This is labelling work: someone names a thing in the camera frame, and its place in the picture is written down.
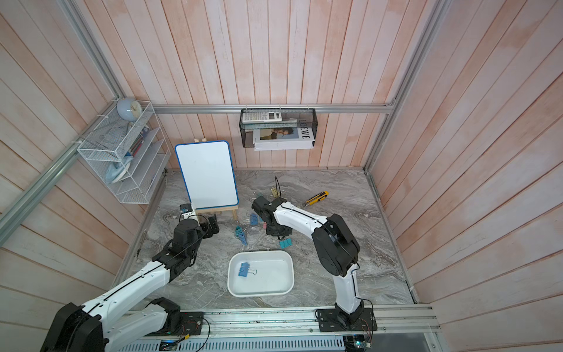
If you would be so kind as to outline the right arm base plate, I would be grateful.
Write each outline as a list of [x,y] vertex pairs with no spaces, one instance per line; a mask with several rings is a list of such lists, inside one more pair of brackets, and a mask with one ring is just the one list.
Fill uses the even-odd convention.
[[374,332],[378,330],[373,309],[365,308],[362,305],[351,314],[347,314],[340,308],[317,309],[315,317],[318,320],[319,330],[322,332]]

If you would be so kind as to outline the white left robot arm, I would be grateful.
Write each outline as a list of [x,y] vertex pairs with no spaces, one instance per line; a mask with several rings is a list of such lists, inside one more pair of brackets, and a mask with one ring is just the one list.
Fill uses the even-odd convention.
[[170,346],[177,346],[189,334],[200,334],[203,315],[183,313],[167,298],[154,299],[137,313],[129,311],[192,267],[201,242],[218,232],[215,216],[181,216],[172,239],[136,274],[82,305],[61,308],[42,351],[118,351],[149,334],[171,335]]

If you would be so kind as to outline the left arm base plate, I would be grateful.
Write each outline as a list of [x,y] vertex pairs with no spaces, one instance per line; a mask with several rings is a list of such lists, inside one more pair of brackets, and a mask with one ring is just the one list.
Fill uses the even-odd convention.
[[173,312],[164,326],[149,336],[201,335],[204,312]]

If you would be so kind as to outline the teal binder clip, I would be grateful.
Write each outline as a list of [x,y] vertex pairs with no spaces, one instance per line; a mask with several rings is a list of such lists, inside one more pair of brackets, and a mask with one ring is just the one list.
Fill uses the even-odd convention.
[[279,245],[280,245],[280,248],[281,248],[281,249],[286,249],[286,248],[292,246],[292,245],[293,245],[293,242],[292,242],[292,239],[291,239],[291,238],[286,238],[286,239],[280,241],[280,242],[279,242]]

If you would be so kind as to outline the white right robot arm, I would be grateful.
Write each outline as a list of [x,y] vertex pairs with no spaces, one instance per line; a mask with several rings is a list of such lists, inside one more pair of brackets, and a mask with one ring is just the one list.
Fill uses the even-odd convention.
[[322,267],[333,277],[335,310],[350,322],[356,321],[364,310],[356,278],[360,246],[345,220],[338,214],[312,214],[281,197],[270,201],[260,196],[252,210],[266,223],[270,236],[283,239],[297,231],[312,240]]

